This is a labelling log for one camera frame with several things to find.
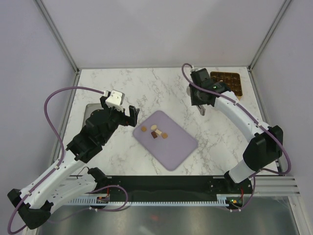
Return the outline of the gold chocolate box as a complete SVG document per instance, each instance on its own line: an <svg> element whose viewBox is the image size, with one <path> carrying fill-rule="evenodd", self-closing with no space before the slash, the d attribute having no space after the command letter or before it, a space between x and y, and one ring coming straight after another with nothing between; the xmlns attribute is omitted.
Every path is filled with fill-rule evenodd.
<svg viewBox="0 0 313 235"><path fill-rule="evenodd" d="M243 96L241 78L238 73L212 71L210 77L216 82L224 82L240 100Z"/></svg>

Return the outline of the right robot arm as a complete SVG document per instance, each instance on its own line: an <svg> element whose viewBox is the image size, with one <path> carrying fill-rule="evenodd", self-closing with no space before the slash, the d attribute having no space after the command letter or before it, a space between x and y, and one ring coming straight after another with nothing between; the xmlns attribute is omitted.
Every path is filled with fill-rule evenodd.
<svg viewBox="0 0 313 235"><path fill-rule="evenodd" d="M190 76L191 104L215 107L235 124L248 142L243 160L224 175L224 189L235 193L241 188L241 182L282 156L283 130L253 116L230 87L222 81L214 81L207 69L193 69Z"/></svg>

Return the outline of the left aluminium frame post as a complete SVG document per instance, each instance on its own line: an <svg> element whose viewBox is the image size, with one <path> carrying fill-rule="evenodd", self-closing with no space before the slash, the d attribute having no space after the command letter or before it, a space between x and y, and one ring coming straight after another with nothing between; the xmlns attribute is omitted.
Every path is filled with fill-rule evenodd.
<svg viewBox="0 0 313 235"><path fill-rule="evenodd" d="M56 24L54 23L54 20L52 19L47 7L44 4L43 0L34 0L34 3L36 4L38 10L42 14L49 30L51 31L53 37L55 38L58 46L60 47L62 53L64 54L65 58L69 62L71 68L74 70L75 74L79 73L79 67L77 66L76 62L74 61L68 47L66 46Z"/></svg>

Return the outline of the aluminium frame post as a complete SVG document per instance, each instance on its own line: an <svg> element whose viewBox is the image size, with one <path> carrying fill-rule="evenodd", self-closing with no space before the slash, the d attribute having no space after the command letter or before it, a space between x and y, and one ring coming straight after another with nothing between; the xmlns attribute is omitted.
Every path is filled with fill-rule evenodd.
<svg viewBox="0 0 313 235"><path fill-rule="evenodd" d="M247 67L248 71L252 71L253 68L256 66L260 56L262 55L262 53L265 50L268 43L270 42L272 36L274 35L276 29L278 28L280 22L282 21L285 13L287 12L287 10L288 10L288 8L292 2L293 2L293 0L284 0L283 1L277 14L274 17L274 20L272 21L269 29L267 30L261 44L259 45L255 55L253 56L250 64L248 65L248 67Z"/></svg>
<svg viewBox="0 0 313 235"><path fill-rule="evenodd" d="M62 53L64 54L65 58L69 62L71 68L74 70L75 74L79 73L79 67L77 66L76 62L74 61L68 47L66 46L56 24L54 23L54 20L52 19L47 7L44 4L43 0L34 0L34 3L36 4L38 10L42 14L49 30L51 31L53 37L55 38L58 46L60 47Z"/></svg>

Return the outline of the brown rectangular chocolate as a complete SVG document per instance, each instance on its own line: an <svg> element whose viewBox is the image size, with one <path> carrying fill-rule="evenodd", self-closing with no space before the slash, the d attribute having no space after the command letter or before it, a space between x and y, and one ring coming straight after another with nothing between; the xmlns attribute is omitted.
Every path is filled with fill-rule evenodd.
<svg viewBox="0 0 313 235"><path fill-rule="evenodd" d="M152 135L152 137L155 139L155 138L157 138L157 133L155 132L155 131L152 131L151 132L151 135Z"/></svg>

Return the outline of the lavender tray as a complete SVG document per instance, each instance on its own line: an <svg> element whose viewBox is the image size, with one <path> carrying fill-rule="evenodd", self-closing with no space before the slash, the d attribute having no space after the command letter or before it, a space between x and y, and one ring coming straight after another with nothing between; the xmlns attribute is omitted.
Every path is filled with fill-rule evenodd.
<svg viewBox="0 0 313 235"><path fill-rule="evenodd" d="M168 135L151 135L151 126ZM150 152L168 171L175 170L198 147L198 141L163 111L155 111L133 130L133 137Z"/></svg>

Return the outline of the metal tongs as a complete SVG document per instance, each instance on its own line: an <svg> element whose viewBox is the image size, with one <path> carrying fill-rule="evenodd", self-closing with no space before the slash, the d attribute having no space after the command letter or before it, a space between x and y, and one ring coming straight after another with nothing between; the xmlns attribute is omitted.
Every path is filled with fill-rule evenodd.
<svg viewBox="0 0 313 235"><path fill-rule="evenodd" d="M188 95L189 97L191 97L191 92L190 92L190 87L189 87L189 86L187 86L187 88L186 88L186 93L187 93L187 95ZM197 107L197 109L198 109L200 115L201 115L201 116L205 116L205 111L206 111L206 109L204 108L204 106L203 106L203 105L196 105L196 107Z"/></svg>

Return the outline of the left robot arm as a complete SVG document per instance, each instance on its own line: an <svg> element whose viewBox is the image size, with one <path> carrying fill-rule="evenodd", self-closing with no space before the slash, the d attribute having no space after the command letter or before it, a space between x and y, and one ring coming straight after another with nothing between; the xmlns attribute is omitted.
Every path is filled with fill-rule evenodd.
<svg viewBox="0 0 313 235"><path fill-rule="evenodd" d="M104 100L102 108L86 119L79 134L62 147L59 160L52 164L39 178L23 189L12 189L8 198L26 227L33 230L48 221L63 204L88 192L102 193L107 187L106 175L97 167L88 170L73 183L60 184L73 172L88 163L109 141L115 130L121 126L136 127L139 109L129 106L127 116L121 106Z"/></svg>

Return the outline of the aluminium rail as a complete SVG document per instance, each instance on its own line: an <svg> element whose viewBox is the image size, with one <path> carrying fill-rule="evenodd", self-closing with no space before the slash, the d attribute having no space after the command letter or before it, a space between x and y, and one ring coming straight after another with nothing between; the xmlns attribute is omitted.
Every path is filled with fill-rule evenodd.
<svg viewBox="0 0 313 235"><path fill-rule="evenodd" d="M298 185L292 176L256 176L255 179L255 196L300 196Z"/></svg>

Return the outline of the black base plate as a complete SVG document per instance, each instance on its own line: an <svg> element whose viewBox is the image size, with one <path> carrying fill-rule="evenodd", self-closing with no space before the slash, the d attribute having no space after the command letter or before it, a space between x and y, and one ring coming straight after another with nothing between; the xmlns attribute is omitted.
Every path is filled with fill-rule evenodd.
<svg viewBox="0 0 313 235"><path fill-rule="evenodd" d="M224 177L215 176L107 176L96 189L113 185L124 188L128 198L145 202L209 200L217 194L252 193L249 180L232 185Z"/></svg>

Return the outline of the right aluminium frame post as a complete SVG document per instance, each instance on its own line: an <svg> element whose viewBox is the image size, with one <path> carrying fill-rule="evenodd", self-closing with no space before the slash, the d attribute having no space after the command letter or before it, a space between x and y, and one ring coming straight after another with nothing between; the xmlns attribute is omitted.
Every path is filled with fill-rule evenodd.
<svg viewBox="0 0 313 235"><path fill-rule="evenodd" d="M248 71L252 71L253 68L256 66L260 56L262 55L262 53L265 50L268 43L270 42L272 36L274 35L276 29L278 28L280 22L282 21L285 13L287 12L287 10L288 10L288 8L292 2L293 2L293 0L284 0L283 1L277 14L274 17L274 20L272 21L269 29L267 30L261 44L259 45L255 55L253 56L250 64L248 65L248 67L247 67Z"/></svg>

